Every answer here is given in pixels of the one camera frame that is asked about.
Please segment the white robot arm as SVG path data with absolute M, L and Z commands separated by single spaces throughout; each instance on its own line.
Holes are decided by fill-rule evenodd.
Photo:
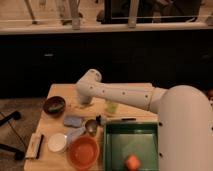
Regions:
M 213 107 L 201 90 L 104 83 L 101 73 L 90 69 L 76 91 L 82 105 L 96 97 L 157 114 L 159 171 L 213 171 Z

